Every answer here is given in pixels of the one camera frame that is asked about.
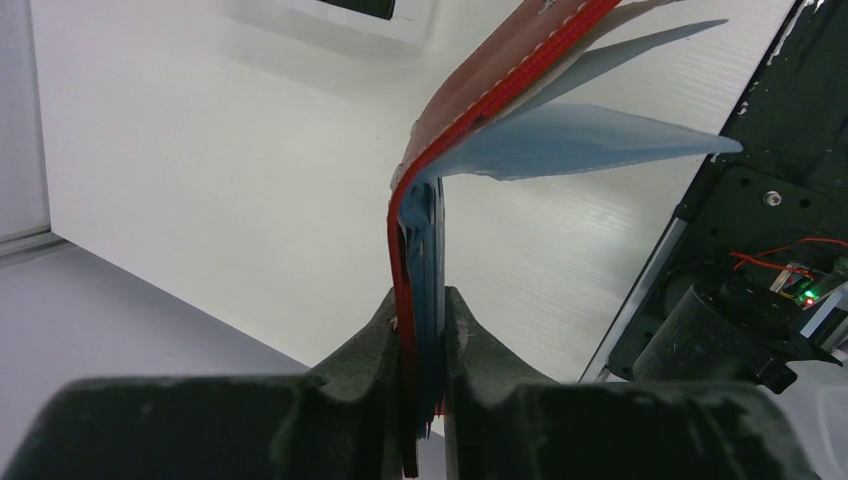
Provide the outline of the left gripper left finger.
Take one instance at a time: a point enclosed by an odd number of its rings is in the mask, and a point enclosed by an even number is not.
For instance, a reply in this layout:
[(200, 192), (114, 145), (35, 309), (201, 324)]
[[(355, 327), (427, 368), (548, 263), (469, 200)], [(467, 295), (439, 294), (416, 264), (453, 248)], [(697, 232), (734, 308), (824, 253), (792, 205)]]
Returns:
[(88, 378), (43, 406), (7, 479), (398, 479), (387, 295), (302, 375)]

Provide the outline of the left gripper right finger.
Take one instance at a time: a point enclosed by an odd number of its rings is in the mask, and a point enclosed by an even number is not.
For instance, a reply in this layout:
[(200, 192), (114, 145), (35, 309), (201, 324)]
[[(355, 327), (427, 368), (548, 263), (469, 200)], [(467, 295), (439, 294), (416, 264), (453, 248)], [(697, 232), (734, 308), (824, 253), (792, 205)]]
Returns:
[(788, 419), (739, 383), (562, 384), (445, 291), (451, 479), (812, 479)]

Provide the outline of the red leather card holder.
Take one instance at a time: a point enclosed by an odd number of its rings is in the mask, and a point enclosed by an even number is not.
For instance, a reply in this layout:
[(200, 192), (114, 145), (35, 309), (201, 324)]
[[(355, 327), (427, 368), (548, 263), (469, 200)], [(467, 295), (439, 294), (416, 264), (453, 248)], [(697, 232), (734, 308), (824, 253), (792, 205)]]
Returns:
[(701, 21), (598, 46), (657, 8), (655, 1), (524, 1), (453, 71), (413, 124), (387, 215), (406, 477), (418, 474), (417, 443), (429, 435), (444, 395), (446, 177), (514, 181), (740, 150), (723, 136), (561, 102), (647, 51), (713, 27)]

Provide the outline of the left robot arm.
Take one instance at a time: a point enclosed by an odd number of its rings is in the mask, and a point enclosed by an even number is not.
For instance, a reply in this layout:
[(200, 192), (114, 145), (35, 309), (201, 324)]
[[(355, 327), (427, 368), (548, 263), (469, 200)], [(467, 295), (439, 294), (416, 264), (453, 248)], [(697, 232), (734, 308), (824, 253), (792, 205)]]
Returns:
[[(802, 365), (838, 362), (789, 328), (796, 307), (741, 278), (694, 284), (628, 382), (559, 384), (446, 291), (451, 479), (821, 479), (776, 403)], [(300, 376), (125, 377), (67, 384), (8, 479), (402, 479), (392, 298)]]

